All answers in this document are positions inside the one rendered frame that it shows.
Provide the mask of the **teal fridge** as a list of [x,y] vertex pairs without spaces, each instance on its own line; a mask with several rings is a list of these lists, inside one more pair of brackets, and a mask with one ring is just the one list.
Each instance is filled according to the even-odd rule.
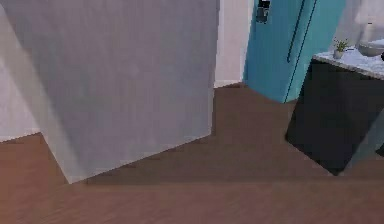
[[266,23],[254,7],[243,81],[286,103],[298,98],[312,57],[328,50],[346,0],[271,0]]

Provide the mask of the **black fridge dispenser panel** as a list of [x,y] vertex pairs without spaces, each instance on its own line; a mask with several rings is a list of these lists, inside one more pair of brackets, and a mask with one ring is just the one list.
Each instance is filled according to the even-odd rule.
[[271,0],[258,0],[256,21],[259,23],[266,23],[268,19]]

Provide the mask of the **black counter with marble top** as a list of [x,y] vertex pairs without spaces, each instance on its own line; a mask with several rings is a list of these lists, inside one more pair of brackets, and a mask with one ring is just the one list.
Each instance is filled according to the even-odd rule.
[[334,176],[384,151],[384,59],[315,54],[285,138]]

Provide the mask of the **small potted green plant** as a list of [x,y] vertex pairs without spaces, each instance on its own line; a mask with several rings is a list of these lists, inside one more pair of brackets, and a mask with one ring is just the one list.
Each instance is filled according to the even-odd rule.
[[335,44],[334,44],[335,49],[334,49],[334,53],[333,53],[333,58],[334,59],[340,59],[348,47],[348,40],[347,39],[344,39],[344,40],[335,39],[334,42],[335,42]]

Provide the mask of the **grey bowl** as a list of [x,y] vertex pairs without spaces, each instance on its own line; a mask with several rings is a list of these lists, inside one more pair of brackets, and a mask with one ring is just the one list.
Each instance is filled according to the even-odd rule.
[[384,39],[371,42],[361,42],[357,47],[358,51],[367,57],[375,57],[384,52]]

